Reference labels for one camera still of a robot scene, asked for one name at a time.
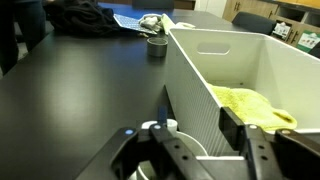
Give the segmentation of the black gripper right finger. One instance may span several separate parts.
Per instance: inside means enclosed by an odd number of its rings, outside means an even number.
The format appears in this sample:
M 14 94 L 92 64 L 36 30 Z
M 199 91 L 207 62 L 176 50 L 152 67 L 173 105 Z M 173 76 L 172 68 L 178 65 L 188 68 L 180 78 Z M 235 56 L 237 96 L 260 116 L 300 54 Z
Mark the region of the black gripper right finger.
M 245 124 L 229 107 L 220 108 L 219 129 L 235 151 L 240 151 L 243 147 L 244 127 Z

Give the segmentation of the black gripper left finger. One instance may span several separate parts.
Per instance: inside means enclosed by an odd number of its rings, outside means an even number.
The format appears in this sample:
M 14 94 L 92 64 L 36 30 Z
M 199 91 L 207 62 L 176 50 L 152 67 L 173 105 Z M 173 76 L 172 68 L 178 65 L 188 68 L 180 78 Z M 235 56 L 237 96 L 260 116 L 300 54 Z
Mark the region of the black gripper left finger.
M 160 106 L 158 108 L 158 123 L 162 124 L 163 126 L 167 125 L 167 107 Z

